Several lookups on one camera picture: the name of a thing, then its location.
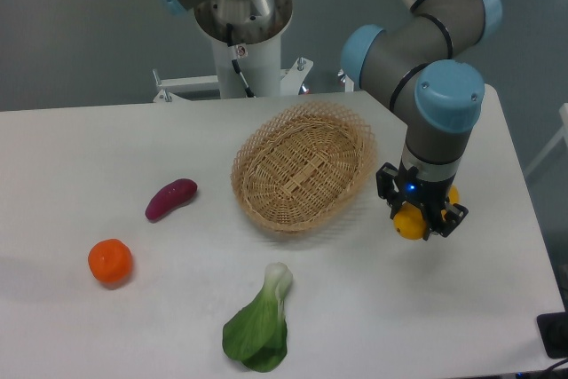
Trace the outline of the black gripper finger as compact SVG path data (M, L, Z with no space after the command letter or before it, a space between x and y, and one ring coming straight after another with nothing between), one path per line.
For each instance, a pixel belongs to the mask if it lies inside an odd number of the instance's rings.
M397 177L398 169L389 162L386 162L375 173L377 193L390 207L390 218L394 218L398 214L406 201L405 195L398 190Z
M469 214L469 210L459 203L447 202L443 209L426 207L423 214L426 223L423 239L427 241L432 234L448 237Z

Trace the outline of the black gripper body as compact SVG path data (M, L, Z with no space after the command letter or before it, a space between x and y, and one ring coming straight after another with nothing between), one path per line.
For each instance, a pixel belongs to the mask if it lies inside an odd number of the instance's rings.
M423 206L428 212L439 213L446 208L448 194L455 176L441 181L428 181L418 177L418 169L400 165L396 177L398 201L409 202L417 208Z

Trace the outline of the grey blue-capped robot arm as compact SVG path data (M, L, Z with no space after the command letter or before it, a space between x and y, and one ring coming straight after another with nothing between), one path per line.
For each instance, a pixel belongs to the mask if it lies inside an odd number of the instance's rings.
M291 0L162 0L173 14L193 11L210 38L221 96L278 96L280 36ZM354 31L341 68L360 89L406 126L399 166L384 164L377 192L396 225L411 224L411 239L449 235L467 210L451 186L481 113L485 83L456 56L501 23L501 0L402 0L412 13L404 27Z

